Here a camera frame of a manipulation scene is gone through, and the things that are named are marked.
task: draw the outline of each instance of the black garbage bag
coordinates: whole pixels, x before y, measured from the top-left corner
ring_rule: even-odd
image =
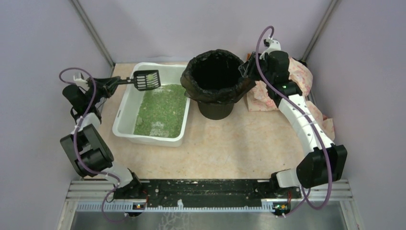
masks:
[[[206,104],[237,103],[255,86],[255,81],[241,76],[238,67],[242,64],[239,57],[222,49],[194,57],[180,78],[185,95]]]

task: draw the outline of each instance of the black trash can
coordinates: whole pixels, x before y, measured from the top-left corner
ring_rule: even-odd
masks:
[[[255,81],[242,77],[238,67],[243,61],[227,50],[211,50],[189,61],[180,82],[185,95],[197,101],[205,117],[220,120],[230,115]]]

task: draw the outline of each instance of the aluminum frame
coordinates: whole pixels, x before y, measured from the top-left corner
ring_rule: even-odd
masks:
[[[72,181],[65,199],[64,207],[58,224],[58,230],[70,230],[75,213],[77,211],[95,211],[100,208],[107,192],[113,188],[113,184],[106,180],[82,180]],[[312,188],[309,196],[310,201],[324,201],[327,193],[327,184]],[[262,199],[262,207],[253,208],[184,208],[183,205],[171,208],[146,208],[146,212],[269,212],[269,204],[272,202],[285,202],[286,199]],[[359,215],[357,205],[352,196],[352,191],[348,180],[339,180],[333,183],[330,201],[339,201],[341,211],[349,230],[364,230],[362,219]],[[116,200],[115,204],[107,207],[107,211],[125,212],[133,203],[144,203],[144,199],[122,199]]]
[[[104,45],[102,39],[97,34],[96,29],[94,28],[93,24],[91,23],[89,17],[87,16],[85,10],[83,9],[82,5],[80,4],[79,0],[69,0],[72,4],[73,8],[75,9],[78,17],[82,21],[83,25],[85,26],[86,30],[89,32],[89,35],[92,37],[94,44],[100,51],[101,55],[106,59],[107,63],[113,68],[115,63],[110,55],[109,51],[107,50],[106,46]]]
[[[306,51],[304,52],[303,56],[302,56],[302,61],[307,61],[307,59],[309,58],[310,53],[312,52],[313,48],[315,47],[315,44],[317,42],[317,40],[319,39],[321,33],[323,32],[323,30],[326,27],[326,24],[328,23],[328,21],[331,18],[331,15],[333,14],[334,10],[337,8],[337,6],[340,4],[341,0],[332,0],[330,2],[330,5],[328,6],[326,12],[324,13],[323,18],[320,21],[320,24],[318,25],[312,40],[310,40],[309,45],[306,48]]]

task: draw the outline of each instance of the white wall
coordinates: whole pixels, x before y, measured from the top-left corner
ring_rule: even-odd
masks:
[[[262,30],[301,58],[330,0],[81,0],[115,62],[190,60],[212,49],[241,58]]]
[[[59,139],[74,127],[58,80],[110,67],[67,0],[0,3],[0,229],[55,229],[75,173]]]
[[[368,230],[405,229],[406,1],[342,1],[309,59]]]

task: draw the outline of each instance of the beige floor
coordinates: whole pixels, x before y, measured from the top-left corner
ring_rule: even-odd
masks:
[[[113,76],[130,76],[134,65],[117,64]],[[104,104],[99,132],[115,160],[139,178],[269,178],[303,158],[287,119],[279,111],[248,112],[245,99],[220,121],[203,117],[191,101],[184,142],[178,148],[131,143],[112,132],[124,90],[120,86]]]

